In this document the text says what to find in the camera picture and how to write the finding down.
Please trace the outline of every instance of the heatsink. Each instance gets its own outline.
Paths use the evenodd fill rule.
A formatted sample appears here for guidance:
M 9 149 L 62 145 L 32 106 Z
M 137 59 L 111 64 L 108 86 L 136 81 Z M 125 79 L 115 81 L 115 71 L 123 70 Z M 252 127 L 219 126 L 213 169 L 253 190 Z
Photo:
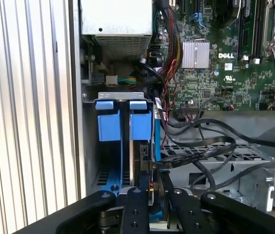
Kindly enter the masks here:
M 183 69 L 209 68 L 209 41 L 186 41 L 183 42 Z

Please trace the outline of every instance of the chip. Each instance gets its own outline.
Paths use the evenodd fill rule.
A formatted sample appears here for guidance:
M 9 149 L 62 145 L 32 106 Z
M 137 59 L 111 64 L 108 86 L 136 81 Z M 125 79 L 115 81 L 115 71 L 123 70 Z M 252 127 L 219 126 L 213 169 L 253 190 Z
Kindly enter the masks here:
M 236 102 L 242 102 L 243 101 L 243 95 L 236 95 Z
M 210 90 L 204 90 L 203 97 L 204 98 L 210 98 Z
M 225 63 L 224 64 L 224 70 L 225 71 L 232 71 L 233 70 L 233 64 L 232 63 Z

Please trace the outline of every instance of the capacitor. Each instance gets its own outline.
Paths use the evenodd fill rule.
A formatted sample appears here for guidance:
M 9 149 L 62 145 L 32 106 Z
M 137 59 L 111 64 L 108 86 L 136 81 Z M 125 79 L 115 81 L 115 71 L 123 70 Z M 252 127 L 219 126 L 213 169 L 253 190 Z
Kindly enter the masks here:
M 220 75 L 219 70 L 214 70 L 214 75 L 217 77 L 218 75 Z

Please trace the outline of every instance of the black cable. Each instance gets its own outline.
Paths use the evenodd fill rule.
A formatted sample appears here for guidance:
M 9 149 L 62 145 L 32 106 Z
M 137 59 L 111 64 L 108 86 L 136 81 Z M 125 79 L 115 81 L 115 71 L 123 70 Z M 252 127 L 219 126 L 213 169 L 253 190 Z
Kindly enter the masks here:
M 216 182 L 214 177 L 212 176 L 212 174 L 210 173 L 210 171 L 204 166 L 202 165 L 201 162 L 195 162 L 193 163 L 203 174 L 204 176 L 208 179 L 210 187 L 209 187 L 209 191 L 214 192 L 216 190 Z
M 209 128 L 204 128 L 204 127 L 199 127 L 199 129 L 200 129 L 199 132 L 200 132 L 201 138 L 204 137 L 204 135 L 203 135 L 203 133 L 202 133 L 201 130 L 220 133 L 220 134 L 225 135 L 225 136 L 228 137 L 227 134 L 225 134 L 224 132 L 218 131 L 218 130 L 209 129 Z M 232 159 L 232 157 L 233 157 L 233 155 L 234 155 L 234 152 L 235 152 L 235 150 L 232 150 L 232 152 L 231 152 L 230 155 L 225 159 L 225 161 L 224 161 L 220 166 L 218 166 L 218 167 L 212 169 L 212 170 L 210 171 L 210 173 L 213 174 L 213 173 L 215 173 L 215 172 L 221 170 L 221 169 L 222 169 L 222 168 Z M 194 185 L 196 185 L 199 181 L 201 181 L 201 180 L 204 179 L 205 177 L 207 177 L 207 176 L 206 176 L 205 174 L 203 174 L 202 176 L 200 176 L 199 178 L 197 178 L 197 179 L 191 184 L 190 189 L 192 190 L 192 189 L 194 188 Z
M 228 106 L 233 106 L 230 102 L 228 102 L 227 100 L 221 98 L 221 97 L 211 97 L 207 100 L 205 100 L 201 105 L 200 105 L 200 108 L 199 108 L 199 111 L 198 111 L 198 115 L 197 115 L 197 118 L 199 118 L 201 116 L 201 113 L 205 107 L 206 104 L 212 102 L 212 101 L 223 101 L 225 104 L 227 104 Z
M 225 161 L 223 163 L 221 163 L 220 166 L 212 169 L 210 171 L 211 174 L 215 173 L 215 172 L 218 172 L 220 171 L 226 164 L 228 164 L 228 162 L 233 158 L 234 156 L 234 152 L 235 150 L 232 150 L 232 152 L 230 153 L 230 155 L 225 159 Z M 190 190 L 193 190 L 194 189 L 194 186 L 199 182 L 201 181 L 202 179 L 204 179 L 206 176 L 205 175 L 202 175 L 200 177 L 198 177 L 192 184 L 191 184 L 191 187 L 190 187 Z
M 230 135 L 228 135 L 228 134 L 226 134 L 225 132 L 220 131 L 220 130 L 211 129 L 211 128 L 205 128 L 205 127 L 200 127 L 200 129 L 205 130 L 205 131 L 220 133 L 220 134 L 222 134 L 222 135 L 224 135 L 224 136 L 226 136 L 226 137 L 230 137 Z
M 158 97 L 158 91 L 157 90 L 155 90 L 155 97 Z M 215 156 L 230 152 L 233 149 L 235 149 L 235 147 L 236 147 L 235 139 L 232 138 L 232 137 L 227 137 L 227 136 L 217 136 L 217 137 L 214 137 L 214 138 L 208 138 L 208 139 L 205 139 L 205 140 L 193 141 L 193 142 L 178 142 L 178 141 L 173 140 L 171 135 L 169 134 L 168 128 L 165 124 L 165 119 L 164 119 L 164 116 L 163 116 L 161 103 L 157 103 L 157 107 L 158 107 L 162 127 L 163 127 L 164 131 L 166 132 L 167 137 L 174 144 L 176 144 L 180 147 L 192 148 L 192 147 L 212 145 L 212 144 L 219 143 L 219 142 L 228 142 L 229 143 L 229 144 L 227 144 L 223 147 L 208 150 L 208 151 L 205 151 L 203 153 L 199 153 L 197 155 L 189 155 L 189 156 L 185 156 L 185 157 L 182 157 L 182 158 L 177 158 L 176 161 L 173 162 L 174 165 L 186 165 L 188 163 L 192 163 L 193 158 L 195 158 L 195 157 L 199 157 L 201 159 L 206 159 L 208 157 L 215 157 Z M 166 167 L 172 167 L 173 166 L 173 163 L 171 163 L 171 162 L 160 162 L 160 163 L 161 163 L 161 165 L 157 165 L 155 167 L 157 167 L 157 168 L 160 168 L 161 166 L 165 167 L 165 164 L 166 164 Z
M 143 68 L 145 71 L 148 71 L 149 73 L 153 74 L 159 81 L 160 83 L 162 84 L 163 86 L 163 89 L 164 89 L 164 86 L 165 86 L 165 79 L 162 77 L 161 74 L 159 74 L 157 71 L 155 71 L 152 67 L 150 67 L 149 65 L 147 64 L 144 64 L 144 63 L 141 63 L 139 62 L 137 64 L 138 67 L 141 67 Z
M 202 130 L 201 130 L 201 126 L 200 126 L 200 125 L 198 125 L 198 130 L 199 130 L 199 134 L 200 134 L 200 136 L 201 136 L 201 139 L 204 140 L 205 137 L 204 137 L 204 134 L 202 133 Z
M 173 133 L 171 135 L 179 136 L 179 135 L 185 133 L 186 131 L 188 131 L 190 128 L 194 128 L 194 127 L 199 126 L 200 124 L 203 124 L 203 123 L 217 124 L 217 125 L 221 126 L 222 128 L 227 129 L 228 131 L 230 131 L 234 135 L 238 136 L 239 138 L 241 138 L 241 139 L 243 139 L 243 140 L 245 140 L 249 143 L 275 147 L 275 142 L 273 142 L 273 141 L 260 140 L 260 139 L 255 139 L 255 138 L 245 136 L 244 134 L 240 133 L 236 129 L 232 128 L 230 125 L 228 125 L 228 124 L 226 124 L 226 123 L 224 123 L 220 120 L 212 119 L 212 118 L 202 118 L 202 119 L 196 120 L 195 122 L 187 123 L 187 126 L 184 129 L 182 129 L 180 132 Z
M 238 179 L 242 178 L 243 176 L 245 176 L 259 168 L 273 169 L 273 168 L 275 168 L 275 162 L 267 162 L 267 163 L 262 163 L 262 164 L 258 164 L 258 165 L 249 167 L 246 170 L 242 171 L 241 173 L 237 174 L 236 176 L 228 179 L 227 181 L 224 181 L 223 183 L 216 185 L 216 190 L 233 184 Z

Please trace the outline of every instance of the power connector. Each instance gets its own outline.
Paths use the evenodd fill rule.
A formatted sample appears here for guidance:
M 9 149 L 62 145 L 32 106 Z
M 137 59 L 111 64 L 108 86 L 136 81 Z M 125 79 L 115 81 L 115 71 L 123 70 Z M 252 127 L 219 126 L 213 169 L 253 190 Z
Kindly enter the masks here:
M 106 86 L 118 86 L 118 76 L 106 76 Z

